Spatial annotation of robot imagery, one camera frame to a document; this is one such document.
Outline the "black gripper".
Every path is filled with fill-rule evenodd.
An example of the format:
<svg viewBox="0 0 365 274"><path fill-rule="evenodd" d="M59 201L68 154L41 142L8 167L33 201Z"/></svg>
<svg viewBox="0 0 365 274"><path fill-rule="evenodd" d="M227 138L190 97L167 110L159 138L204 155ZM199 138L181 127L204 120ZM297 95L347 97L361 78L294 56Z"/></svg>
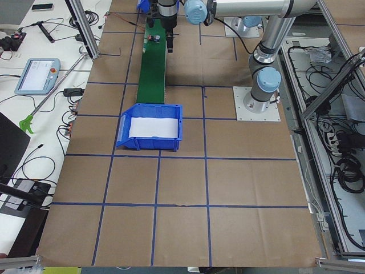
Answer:
<svg viewBox="0 0 365 274"><path fill-rule="evenodd" d="M177 26L178 4L176 0L158 0L158 11L161 25L166 29L166 45L168 53L173 53L173 29ZM147 25L153 28L157 16L156 9L150 9L146 13Z"/></svg>

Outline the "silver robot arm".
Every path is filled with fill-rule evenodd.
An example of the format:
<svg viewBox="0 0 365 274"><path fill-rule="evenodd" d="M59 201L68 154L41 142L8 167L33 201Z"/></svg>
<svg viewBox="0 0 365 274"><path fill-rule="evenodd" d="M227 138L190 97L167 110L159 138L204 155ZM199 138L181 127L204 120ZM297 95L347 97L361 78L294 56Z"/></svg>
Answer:
<svg viewBox="0 0 365 274"><path fill-rule="evenodd" d="M251 70L268 67L287 36L295 18L309 11L315 1L184 1L187 21L193 25L212 24L219 17L269 16L261 41L250 54ZM147 23L153 27L159 19L165 29L167 50L173 52L173 29L177 26L177 1L149 1Z"/></svg>

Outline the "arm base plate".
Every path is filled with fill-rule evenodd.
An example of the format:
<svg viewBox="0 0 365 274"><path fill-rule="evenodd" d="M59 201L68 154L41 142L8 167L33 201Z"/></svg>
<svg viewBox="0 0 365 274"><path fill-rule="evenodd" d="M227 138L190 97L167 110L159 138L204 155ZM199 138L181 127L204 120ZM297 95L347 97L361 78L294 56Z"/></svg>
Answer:
<svg viewBox="0 0 365 274"><path fill-rule="evenodd" d="M274 95L267 102L255 101L251 87L233 86L236 118L240 122L280 122L277 100Z"/></svg>
<svg viewBox="0 0 365 274"><path fill-rule="evenodd" d="M261 24L260 16L246 16L246 17L224 17L224 22L233 28L238 34L235 34L230 28L225 26L226 37L241 38L258 38L258 25Z"/></svg>

